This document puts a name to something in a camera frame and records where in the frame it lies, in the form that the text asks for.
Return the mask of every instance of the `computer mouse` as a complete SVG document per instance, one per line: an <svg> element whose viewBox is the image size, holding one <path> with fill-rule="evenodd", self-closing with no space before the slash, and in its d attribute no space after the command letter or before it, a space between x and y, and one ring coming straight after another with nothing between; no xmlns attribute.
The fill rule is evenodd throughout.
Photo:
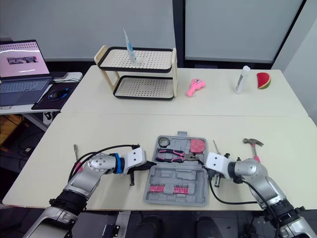
<svg viewBox="0 0 317 238"><path fill-rule="evenodd" d="M69 88L54 89L49 93L49 99L51 101L57 101L66 97L69 93Z"/></svg>

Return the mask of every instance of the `white table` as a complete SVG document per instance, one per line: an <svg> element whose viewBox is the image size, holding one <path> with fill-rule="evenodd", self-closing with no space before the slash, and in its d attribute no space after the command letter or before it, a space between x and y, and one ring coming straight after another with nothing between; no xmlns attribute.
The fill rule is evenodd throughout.
<svg viewBox="0 0 317 238"><path fill-rule="evenodd" d="M72 79L80 81L82 79L82 77L83 77L83 74L81 72L69 72L64 79L55 79L54 81L55 82L62 82L62 81L72 80ZM42 94L42 96L49 90L50 87L51 87L51 85ZM34 104L0 107L0 115L22 114L25 116L26 119L28 119L30 122L34 123L41 130L46 131L48 126L45 125L41 120L39 120L36 116L34 116L32 114L33 113L44 113L44 112L58 112L58 111L60 111L60 109L33 110L32 109L33 106L34 106Z"/></svg>
<svg viewBox="0 0 317 238"><path fill-rule="evenodd" d="M294 207L317 209L317 128L309 117L213 117L134 114L61 113L44 134L26 166L3 200L4 204L47 207L67 183L75 162L73 144L79 155L111 145L140 143L152 158L159 135L176 135L178 130L189 136L203 137L209 151L231 158L252 156L244 137L259 139L257 147L263 165ZM120 154L128 149L115 150ZM143 193L148 171L135 172L135 186L129 176L104 175L99 187L88 201L88 209L98 210L259 210L258 205L225 205L210 194L205 207L148 204ZM249 189L224 179L216 189L226 201L253 200Z"/></svg>
<svg viewBox="0 0 317 238"><path fill-rule="evenodd" d="M257 72L269 72L271 85L264 90L257 88ZM62 108L62 113L118 113L149 115L201 115L201 116L292 116L307 117L295 93L280 70L251 70L244 93L237 95L233 89L237 84L239 69L178 69L177 97L171 101L118 99L100 69L92 66L72 97ZM149 75L120 72L120 75ZM206 88L196 91L188 98L190 80L199 78Z"/></svg>

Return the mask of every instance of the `gray tool case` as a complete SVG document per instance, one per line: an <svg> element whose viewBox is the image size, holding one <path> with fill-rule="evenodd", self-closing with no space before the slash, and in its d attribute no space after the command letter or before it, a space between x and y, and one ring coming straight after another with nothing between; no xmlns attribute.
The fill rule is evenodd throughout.
<svg viewBox="0 0 317 238"><path fill-rule="evenodd" d="M160 147L160 138L169 139L167 147ZM208 178L206 169L198 161L159 162L157 156L165 159L178 157L174 154L159 153L159 150L173 149L181 150L185 154L190 153L191 139L199 139L205 142L205 149L196 156L204 164L208 156L207 141L203 138L187 137L187 132L179 131L177 136L159 136L156 140L153 160L157 165L152 166L149 171L145 186L143 200L147 203L170 204L182 206L205 206L208 202ZM185 193L175 193L175 189L187 188Z"/></svg>

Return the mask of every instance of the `toy watermelon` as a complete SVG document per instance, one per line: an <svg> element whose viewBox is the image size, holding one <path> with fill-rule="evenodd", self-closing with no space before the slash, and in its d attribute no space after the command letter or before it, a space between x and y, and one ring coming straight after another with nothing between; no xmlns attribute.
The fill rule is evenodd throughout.
<svg viewBox="0 0 317 238"><path fill-rule="evenodd" d="M258 73L258 89L265 89L271 83L271 76L268 73Z"/></svg>

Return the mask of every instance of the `laptop screen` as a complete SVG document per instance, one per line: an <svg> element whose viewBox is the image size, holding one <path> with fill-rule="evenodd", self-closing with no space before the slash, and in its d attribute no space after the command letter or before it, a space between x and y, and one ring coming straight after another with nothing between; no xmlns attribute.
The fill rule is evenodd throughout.
<svg viewBox="0 0 317 238"><path fill-rule="evenodd" d="M0 44L0 77L49 74L36 41Z"/></svg>

